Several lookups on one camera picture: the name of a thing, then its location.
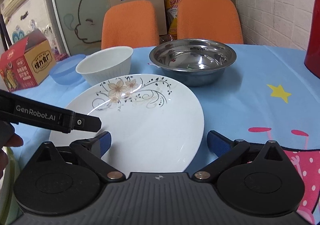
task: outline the orange chair back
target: orange chair back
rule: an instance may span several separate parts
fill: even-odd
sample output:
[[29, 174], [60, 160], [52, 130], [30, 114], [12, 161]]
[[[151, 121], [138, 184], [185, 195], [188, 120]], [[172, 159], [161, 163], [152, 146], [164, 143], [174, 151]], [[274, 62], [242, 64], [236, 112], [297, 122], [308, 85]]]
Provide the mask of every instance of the orange chair back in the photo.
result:
[[155, 8], [145, 0], [111, 7], [105, 14], [101, 49], [115, 46], [132, 48], [159, 45]]
[[178, 39], [243, 44], [239, 16], [230, 0], [180, 0], [177, 21]]

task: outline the floral plate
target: floral plate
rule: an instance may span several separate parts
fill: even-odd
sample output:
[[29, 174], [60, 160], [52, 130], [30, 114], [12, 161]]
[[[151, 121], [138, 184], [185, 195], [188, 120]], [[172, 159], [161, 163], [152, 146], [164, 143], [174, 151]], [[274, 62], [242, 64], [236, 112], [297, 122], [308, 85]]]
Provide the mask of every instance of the floral plate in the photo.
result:
[[[101, 119], [101, 131], [109, 131], [112, 137], [111, 148], [102, 159], [126, 176], [130, 172], [184, 171], [203, 137], [204, 115], [196, 96], [182, 83], [160, 75], [107, 80], [80, 94], [67, 109]], [[67, 146], [95, 135], [52, 131], [50, 141]]]

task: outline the finger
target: finger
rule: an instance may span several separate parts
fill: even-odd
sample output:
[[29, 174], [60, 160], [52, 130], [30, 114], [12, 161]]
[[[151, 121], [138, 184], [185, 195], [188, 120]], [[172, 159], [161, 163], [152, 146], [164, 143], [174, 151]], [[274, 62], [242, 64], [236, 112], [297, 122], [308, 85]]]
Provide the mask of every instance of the finger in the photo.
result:
[[8, 156], [3, 150], [0, 150], [0, 171], [3, 171], [9, 163]]
[[23, 139], [17, 134], [12, 135], [11, 138], [5, 144], [6, 147], [20, 147], [22, 145]]

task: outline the blue bowl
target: blue bowl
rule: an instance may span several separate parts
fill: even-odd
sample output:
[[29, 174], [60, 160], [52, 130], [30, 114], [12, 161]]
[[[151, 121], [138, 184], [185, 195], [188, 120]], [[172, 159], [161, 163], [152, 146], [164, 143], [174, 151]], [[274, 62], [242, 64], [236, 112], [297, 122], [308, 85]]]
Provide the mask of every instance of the blue bowl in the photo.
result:
[[79, 54], [58, 62], [50, 70], [50, 76], [56, 83], [62, 85], [81, 83], [84, 81], [84, 78], [76, 72], [76, 66], [85, 57], [85, 55]]

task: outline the blue tablecloth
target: blue tablecloth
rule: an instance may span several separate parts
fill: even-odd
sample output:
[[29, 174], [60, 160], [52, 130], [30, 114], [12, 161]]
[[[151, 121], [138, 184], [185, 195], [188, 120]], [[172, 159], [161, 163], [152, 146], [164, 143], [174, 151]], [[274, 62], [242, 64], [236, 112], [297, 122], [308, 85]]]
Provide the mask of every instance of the blue tablecloth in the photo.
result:
[[[268, 46], [230, 46], [236, 51], [237, 60], [225, 70], [223, 77], [212, 85], [190, 88], [201, 103], [205, 125], [204, 139], [187, 171], [194, 172], [216, 158], [206, 144], [210, 130], [231, 140], [242, 138], [265, 143], [272, 137], [280, 145], [297, 151], [319, 149], [320, 79], [304, 66], [305, 52]], [[148, 64], [151, 49], [134, 50], [131, 73], [163, 75], [161, 69]], [[16, 94], [65, 107], [87, 88], [87, 82], [61, 86], [48, 77], [38, 87]], [[15, 128], [25, 141], [23, 147], [14, 150], [23, 167], [39, 144], [49, 138], [50, 131], [24, 124]], [[271, 130], [257, 132], [262, 131], [257, 128]], [[318, 209], [314, 213], [317, 222]]]

